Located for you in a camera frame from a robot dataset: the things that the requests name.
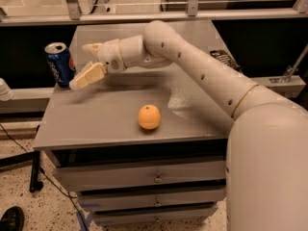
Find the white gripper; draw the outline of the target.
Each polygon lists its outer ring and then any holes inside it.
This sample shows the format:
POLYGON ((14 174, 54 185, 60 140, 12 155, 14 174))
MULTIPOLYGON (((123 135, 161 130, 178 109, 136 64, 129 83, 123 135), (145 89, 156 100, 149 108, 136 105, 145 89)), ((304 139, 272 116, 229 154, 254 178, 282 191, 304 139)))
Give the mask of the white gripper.
POLYGON ((82 46, 84 52, 97 62, 88 62, 83 69, 69 82, 72 90, 80 90, 105 77, 109 73, 123 71, 123 60, 120 54, 120 40, 113 39, 102 43, 90 43, 82 46))

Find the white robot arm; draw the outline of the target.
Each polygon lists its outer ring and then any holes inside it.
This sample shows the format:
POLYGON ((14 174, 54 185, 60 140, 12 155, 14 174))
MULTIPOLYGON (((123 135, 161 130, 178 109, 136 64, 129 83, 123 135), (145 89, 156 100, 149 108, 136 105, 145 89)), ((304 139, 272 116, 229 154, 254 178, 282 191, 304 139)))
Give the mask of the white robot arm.
POLYGON ((86 44, 74 90, 131 66, 179 65, 233 118, 226 155, 228 231, 308 231, 308 113, 185 41, 163 21, 86 44))

